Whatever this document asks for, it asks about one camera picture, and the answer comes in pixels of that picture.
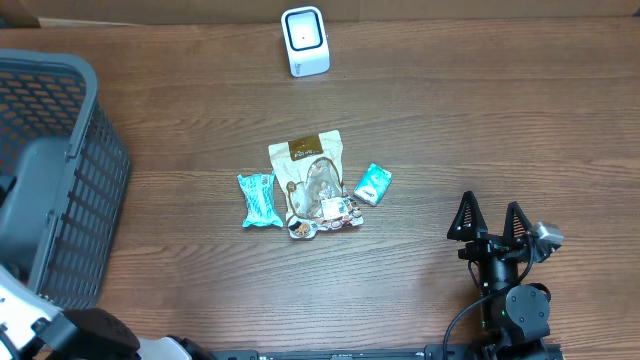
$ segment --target gray plastic basket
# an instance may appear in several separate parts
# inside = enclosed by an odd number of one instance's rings
[[[98,301],[131,172],[83,59],[0,50],[0,263],[64,308]]]

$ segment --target silver metal part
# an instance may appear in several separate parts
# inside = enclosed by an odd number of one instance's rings
[[[535,234],[538,239],[557,245],[562,245],[562,241],[564,240],[562,231],[560,231],[557,226],[551,224],[538,222],[533,225],[531,232]]]
[[[22,350],[34,337],[31,329],[41,318],[51,321],[61,309],[41,299],[14,278],[0,265],[0,324],[18,350]],[[0,360],[9,360],[11,355],[0,344]]]
[[[141,339],[138,355],[142,360],[191,360],[184,348],[169,337],[158,340]]]

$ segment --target brown label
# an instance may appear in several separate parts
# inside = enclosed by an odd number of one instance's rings
[[[304,159],[307,156],[319,155],[323,152],[320,136],[317,134],[289,141],[289,154],[293,161]]]

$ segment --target wooden table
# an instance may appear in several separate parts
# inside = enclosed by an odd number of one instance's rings
[[[85,57],[131,151],[100,305],[138,335],[211,349],[440,342],[478,296],[446,240],[472,189],[492,232],[513,200],[564,231],[529,279],[553,292],[549,342],[568,359],[636,359],[640,22],[327,29],[331,70],[297,80],[279,24],[0,33],[3,47]],[[269,144],[332,129],[350,188],[372,161],[393,172],[364,226],[309,242],[244,230],[237,174],[271,171]],[[470,316],[452,342],[480,331]]]

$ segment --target light blue wrapper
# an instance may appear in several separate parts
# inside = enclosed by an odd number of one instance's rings
[[[367,204],[376,206],[391,184],[391,172],[371,163],[354,194]]]
[[[247,200],[247,218],[242,227],[270,226],[282,227],[282,219],[275,208],[273,185],[276,174],[255,174],[248,177],[238,175],[240,188]]]

